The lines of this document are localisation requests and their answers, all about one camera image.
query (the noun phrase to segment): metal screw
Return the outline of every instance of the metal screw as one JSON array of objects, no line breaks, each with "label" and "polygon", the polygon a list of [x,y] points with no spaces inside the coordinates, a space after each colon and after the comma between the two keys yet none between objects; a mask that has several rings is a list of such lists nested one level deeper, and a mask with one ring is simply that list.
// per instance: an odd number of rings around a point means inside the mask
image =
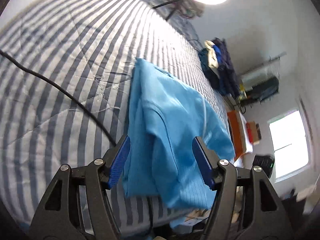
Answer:
[{"label": "metal screw", "polygon": [[69,166],[66,165],[66,164],[63,164],[63,165],[60,167],[60,170],[62,170],[62,171],[66,171],[67,169],[69,169]]},{"label": "metal screw", "polygon": [[219,163],[222,165],[222,166],[227,166],[229,164],[228,160],[220,160]]},{"label": "metal screw", "polygon": [[101,165],[101,164],[103,164],[103,160],[102,159],[96,159],[96,160],[94,160],[94,164],[95,165]]},{"label": "metal screw", "polygon": [[262,171],[262,168],[259,167],[259,166],[254,166],[254,167],[253,167],[253,170],[256,171],[256,172],[261,172],[261,171]]}]

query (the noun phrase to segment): blue cloth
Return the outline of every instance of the blue cloth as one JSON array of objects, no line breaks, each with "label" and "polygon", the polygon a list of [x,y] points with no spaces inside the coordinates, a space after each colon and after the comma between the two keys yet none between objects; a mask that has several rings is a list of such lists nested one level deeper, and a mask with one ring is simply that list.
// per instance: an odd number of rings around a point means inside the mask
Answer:
[{"label": "blue cloth", "polygon": [[217,114],[192,87],[143,59],[130,93],[125,195],[160,195],[169,208],[210,209],[215,192],[202,180],[192,140],[201,136],[220,158],[235,156]]}]

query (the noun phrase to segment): window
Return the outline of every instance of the window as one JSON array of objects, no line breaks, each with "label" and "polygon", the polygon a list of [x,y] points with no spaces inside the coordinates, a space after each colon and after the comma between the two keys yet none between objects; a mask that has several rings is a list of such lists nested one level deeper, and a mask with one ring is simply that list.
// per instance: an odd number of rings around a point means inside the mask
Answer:
[{"label": "window", "polygon": [[309,162],[306,132],[299,111],[269,124],[275,151],[276,177],[296,171]]}]

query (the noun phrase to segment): teal garment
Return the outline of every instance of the teal garment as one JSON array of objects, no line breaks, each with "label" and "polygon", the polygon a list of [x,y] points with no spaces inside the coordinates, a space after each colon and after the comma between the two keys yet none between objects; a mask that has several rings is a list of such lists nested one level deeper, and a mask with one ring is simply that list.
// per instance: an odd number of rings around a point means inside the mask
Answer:
[{"label": "teal garment", "polygon": [[215,192],[203,182],[192,140],[201,136],[220,158],[235,156],[215,111],[192,87],[140,58],[130,93],[126,196],[160,195],[169,208],[210,209]]}]

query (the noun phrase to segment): blue rubber pad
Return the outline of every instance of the blue rubber pad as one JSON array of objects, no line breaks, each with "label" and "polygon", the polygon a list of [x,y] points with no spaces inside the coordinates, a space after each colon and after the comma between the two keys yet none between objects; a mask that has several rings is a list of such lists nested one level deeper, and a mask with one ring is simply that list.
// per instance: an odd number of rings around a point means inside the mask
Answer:
[{"label": "blue rubber pad", "polygon": [[118,183],[118,180],[121,176],[124,163],[127,160],[128,154],[130,152],[131,142],[129,136],[124,139],[123,144],[121,145],[117,156],[115,157],[109,174],[108,187],[112,188]]},{"label": "blue rubber pad", "polygon": [[200,144],[196,140],[196,138],[194,138],[192,141],[192,151],[193,151],[193,155],[196,158],[196,162],[198,164],[198,167],[201,172],[202,179],[203,179],[204,183],[207,186],[209,186],[210,189],[212,189],[214,186],[214,181],[212,179],[212,170],[213,169],[212,169],[212,166],[210,165],[210,163],[208,162],[208,159],[207,159],[204,151],[202,150],[202,147],[200,146]]}]

